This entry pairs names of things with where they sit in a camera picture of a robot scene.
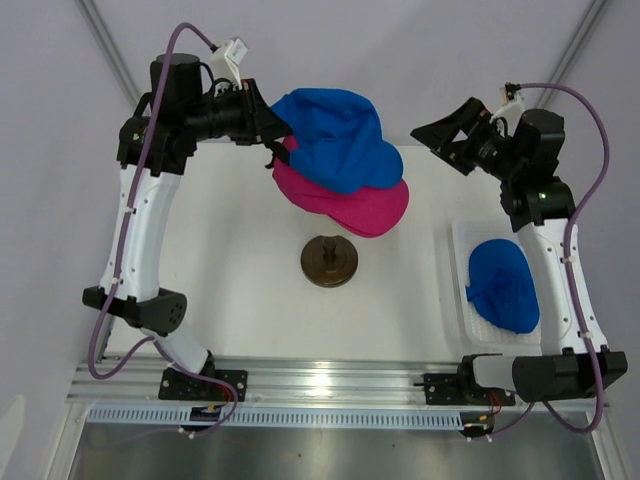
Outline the blue cap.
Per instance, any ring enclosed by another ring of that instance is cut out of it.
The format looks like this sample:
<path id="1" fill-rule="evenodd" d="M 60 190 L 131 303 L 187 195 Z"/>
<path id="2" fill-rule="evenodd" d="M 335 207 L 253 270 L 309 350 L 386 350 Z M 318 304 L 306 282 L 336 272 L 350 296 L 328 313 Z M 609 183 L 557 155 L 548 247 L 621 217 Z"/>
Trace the blue cap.
<path id="1" fill-rule="evenodd" d="M 521 248 L 507 239 L 478 245 L 468 261 L 467 301 L 494 327 L 514 334 L 530 334 L 538 326 L 540 310 L 533 276 Z"/>
<path id="2" fill-rule="evenodd" d="M 399 151 L 385 140 L 372 102 L 335 88 L 298 88 L 271 106 L 295 141 L 283 163 L 335 193 L 391 189 L 403 179 Z"/>

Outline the magenta baseball cap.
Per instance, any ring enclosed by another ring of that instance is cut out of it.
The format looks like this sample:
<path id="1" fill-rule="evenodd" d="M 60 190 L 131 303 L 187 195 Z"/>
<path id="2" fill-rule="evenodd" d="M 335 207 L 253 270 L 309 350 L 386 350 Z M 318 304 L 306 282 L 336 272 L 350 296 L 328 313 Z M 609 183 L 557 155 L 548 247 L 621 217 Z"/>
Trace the magenta baseball cap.
<path id="1" fill-rule="evenodd" d="M 394 222 L 389 223 L 380 221 L 347 222 L 346 220 L 337 220 L 336 223 L 348 232 L 363 238 L 380 237 L 396 226 L 396 223 Z"/>

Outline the brown wooden round stand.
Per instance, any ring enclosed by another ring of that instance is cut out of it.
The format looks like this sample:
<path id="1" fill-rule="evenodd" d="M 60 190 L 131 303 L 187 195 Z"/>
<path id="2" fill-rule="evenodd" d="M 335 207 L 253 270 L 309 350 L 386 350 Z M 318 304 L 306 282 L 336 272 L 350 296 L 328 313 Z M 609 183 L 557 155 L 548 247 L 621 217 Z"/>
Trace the brown wooden round stand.
<path id="1" fill-rule="evenodd" d="M 320 235 L 303 247 L 300 263 L 303 274 L 311 283 L 323 288 L 336 288 L 355 275 L 359 257 L 347 238 Z"/>

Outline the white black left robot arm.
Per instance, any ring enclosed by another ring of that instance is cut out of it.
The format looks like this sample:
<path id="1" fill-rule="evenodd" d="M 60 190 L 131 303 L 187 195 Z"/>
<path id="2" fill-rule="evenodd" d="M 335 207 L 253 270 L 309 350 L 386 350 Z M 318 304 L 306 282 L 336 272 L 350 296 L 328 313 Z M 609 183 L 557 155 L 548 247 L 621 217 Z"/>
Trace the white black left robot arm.
<path id="1" fill-rule="evenodd" d="M 119 132 L 118 226 L 108 264 L 99 284 L 82 295 L 102 317 L 119 317 L 155 342 L 174 369 L 185 371 L 181 388 L 198 401 L 216 388 L 212 355 L 183 323 L 186 296 L 159 283 L 172 201 L 198 143 L 227 137 L 277 150 L 291 133 L 239 65 L 238 55 L 222 50 L 207 63 L 184 53 L 151 63 L 151 89 Z"/>

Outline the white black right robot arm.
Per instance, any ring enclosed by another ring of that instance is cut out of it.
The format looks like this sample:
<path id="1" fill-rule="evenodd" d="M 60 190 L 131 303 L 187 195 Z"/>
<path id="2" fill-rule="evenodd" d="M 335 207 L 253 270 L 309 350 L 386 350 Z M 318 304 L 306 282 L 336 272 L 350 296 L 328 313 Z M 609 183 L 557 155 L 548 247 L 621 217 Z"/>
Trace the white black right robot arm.
<path id="1" fill-rule="evenodd" d="M 477 404 L 492 388 L 522 400 L 601 399 L 627 372 L 624 352 L 609 347 L 582 272 L 569 186 L 555 173 L 565 140 L 563 117 L 528 109 L 510 135 L 471 97 L 452 114 L 417 127 L 412 137 L 464 175 L 480 168 L 500 182 L 501 206 L 529 265 L 540 312 L 540 354 L 468 356 L 457 395 Z"/>

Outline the white plastic perforated basket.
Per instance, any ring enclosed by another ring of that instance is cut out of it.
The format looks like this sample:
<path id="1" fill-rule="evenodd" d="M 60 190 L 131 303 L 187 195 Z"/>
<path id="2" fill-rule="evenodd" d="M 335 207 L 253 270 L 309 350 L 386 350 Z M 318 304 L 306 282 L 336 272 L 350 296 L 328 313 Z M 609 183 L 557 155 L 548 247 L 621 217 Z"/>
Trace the white plastic perforated basket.
<path id="1" fill-rule="evenodd" d="M 534 355 L 540 353 L 541 331 L 537 326 L 532 333 L 516 334 L 498 328 L 484 319 L 467 300 L 466 287 L 470 285 L 469 259 L 480 244 L 505 239 L 517 246 L 519 242 L 506 217 L 460 218 L 451 226 L 452 248 L 456 265 L 459 290 L 461 323 L 469 341 L 483 352 L 510 355 Z"/>

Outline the right aluminium frame post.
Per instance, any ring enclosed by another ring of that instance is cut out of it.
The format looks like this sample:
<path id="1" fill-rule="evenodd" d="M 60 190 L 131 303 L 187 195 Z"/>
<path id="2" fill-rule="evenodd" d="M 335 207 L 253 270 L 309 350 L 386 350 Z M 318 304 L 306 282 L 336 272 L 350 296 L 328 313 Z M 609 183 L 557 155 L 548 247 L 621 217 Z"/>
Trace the right aluminium frame post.
<path id="1" fill-rule="evenodd" d="M 557 84 L 560 86 L 566 86 L 565 83 L 569 78 L 573 68 L 577 64 L 583 50 L 586 48 L 591 36 L 596 31 L 600 21 L 604 18 L 609 5 L 613 1 L 588 1 L 587 9 L 582 14 L 577 26 L 573 33 L 571 33 L 569 41 L 555 62 L 555 65 L 546 80 L 546 83 Z M 549 108 L 554 105 L 558 92 L 564 92 L 556 89 L 542 89 L 543 92 L 539 94 L 537 100 L 534 102 L 537 108 Z M 513 129 L 507 127 L 506 121 L 502 118 L 496 122 L 492 122 L 497 125 L 500 133 L 508 135 L 513 133 Z M 591 127 L 592 132 L 588 133 L 585 137 L 586 140 L 594 140 L 596 137 L 599 139 L 601 135 L 598 133 L 597 122 L 595 127 Z M 579 140 L 577 146 L 586 146 L 586 140 Z"/>

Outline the aluminium frame post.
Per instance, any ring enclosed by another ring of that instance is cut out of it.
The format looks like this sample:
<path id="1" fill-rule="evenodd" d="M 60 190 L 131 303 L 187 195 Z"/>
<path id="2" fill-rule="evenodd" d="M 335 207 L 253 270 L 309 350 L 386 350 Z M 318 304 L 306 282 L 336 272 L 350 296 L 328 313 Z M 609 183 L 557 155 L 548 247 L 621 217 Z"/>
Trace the aluminium frame post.
<path id="1" fill-rule="evenodd" d="M 138 106 L 143 92 L 135 81 L 121 49 L 117 46 L 97 2 L 76 0 L 75 5 L 81 13 L 126 102 L 134 109 Z"/>
<path id="2" fill-rule="evenodd" d="M 555 62 L 555 65 L 546 80 L 546 83 L 557 84 L 560 86 L 566 86 L 565 83 L 569 78 L 573 68 L 577 64 L 583 50 L 586 48 L 591 36 L 596 31 L 600 21 L 604 18 L 609 5 L 613 1 L 588 1 L 587 9 L 582 14 L 577 26 L 573 33 L 571 33 L 569 41 Z M 554 105 L 558 92 L 564 92 L 556 89 L 542 89 L 543 92 L 539 94 L 537 100 L 534 102 L 537 108 L 549 108 Z M 496 122 L 492 122 L 497 125 L 500 133 L 508 135 L 513 133 L 513 129 L 507 127 L 506 121 L 502 118 Z M 586 140 L 594 140 L 596 137 L 599 139 L 601 135 L 598 133 L 597 122 L 595 127 L 591 127 L 592 132 L 588 133 L 585 137 Z M 586 140 L 579 140 L 577 146 L 586 146 Z"/>

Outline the left aluminium frame post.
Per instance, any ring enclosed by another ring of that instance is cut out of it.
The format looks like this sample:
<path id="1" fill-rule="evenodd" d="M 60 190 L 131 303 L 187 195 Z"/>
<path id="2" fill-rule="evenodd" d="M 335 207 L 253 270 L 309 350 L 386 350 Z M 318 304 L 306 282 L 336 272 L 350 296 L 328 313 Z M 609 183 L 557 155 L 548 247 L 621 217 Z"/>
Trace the left aluminium frame post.
<path id="1" fill-rule="evenodd" d="M 138 106 L 143 92 L 135 81 L 121 49 L 117 46 L 97 2 L 76 0 L 75 5 L 81 13 L 126 102 L 134 109 Z"/>

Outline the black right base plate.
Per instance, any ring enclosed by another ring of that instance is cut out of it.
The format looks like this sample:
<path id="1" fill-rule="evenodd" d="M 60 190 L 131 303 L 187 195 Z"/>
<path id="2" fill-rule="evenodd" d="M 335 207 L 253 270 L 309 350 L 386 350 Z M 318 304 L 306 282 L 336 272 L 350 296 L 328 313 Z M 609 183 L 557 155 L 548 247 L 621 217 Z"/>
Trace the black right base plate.
<path id="1" fill-rule="evenodd" d="M 425 373 L 413 383 L 431 406 L 514 406 L 513 394 L 502 389 L 478 386 L 462 374 Z"/>

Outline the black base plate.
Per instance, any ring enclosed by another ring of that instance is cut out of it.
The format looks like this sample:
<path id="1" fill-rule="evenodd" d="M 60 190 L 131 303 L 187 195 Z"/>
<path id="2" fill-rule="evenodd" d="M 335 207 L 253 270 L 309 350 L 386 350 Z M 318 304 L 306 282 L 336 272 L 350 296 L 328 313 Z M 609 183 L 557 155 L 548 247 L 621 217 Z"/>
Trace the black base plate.
<path id="1" fill-rule="evenodd" d="M 431 406 L 514 406 L 513 394 L 502 389 L 478 386 L 462 374 L 425 373 L 413 383 Z"/>
<path id="2" fill-rule="evenodd" d="M 234 389 L 237 400 L 246 396 L 249 373 L 246 370 L 217 370 L 216 382 L 196 379 L 167 368 L 162 375 L 158 398 L 170 401 L 232 402 Z"/>

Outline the aluminium mounting rail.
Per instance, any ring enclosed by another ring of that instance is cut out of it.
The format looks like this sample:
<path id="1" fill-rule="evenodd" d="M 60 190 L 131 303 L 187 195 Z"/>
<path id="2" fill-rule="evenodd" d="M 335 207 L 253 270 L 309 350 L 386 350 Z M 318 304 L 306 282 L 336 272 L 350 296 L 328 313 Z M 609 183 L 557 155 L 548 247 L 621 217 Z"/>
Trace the aluminium mounting rail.
<path id="1" fill-rule="evenodd" d="M 218 357 L 216 373 L 244 394 L 243 407 L 420 410 L 426 403 L 426 374 L 454 374 L 450 362 L 328 361 Z M 183 390 L 191 381 L 168 371 L 160 357 L 130 360 L 114 377 L 93 378 L 88 366 L 77 367 L 66 396 L 70 403 L 197 405 L 203 401 Z"/>

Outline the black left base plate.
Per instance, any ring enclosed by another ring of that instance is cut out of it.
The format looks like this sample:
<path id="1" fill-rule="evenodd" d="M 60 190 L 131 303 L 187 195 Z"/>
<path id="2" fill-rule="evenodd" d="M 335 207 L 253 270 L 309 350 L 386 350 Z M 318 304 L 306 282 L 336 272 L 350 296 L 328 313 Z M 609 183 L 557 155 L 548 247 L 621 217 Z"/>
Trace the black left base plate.
<path id="1" fill-rule="evenodd" d="M 237 400 L 246 396 L 249 373 L 246 370 L 217 370 L 216 382 L 196 379 L 167 368 L 162 375 L 158 398 L 170 401 L 232 402 L 234 389 Z"/>

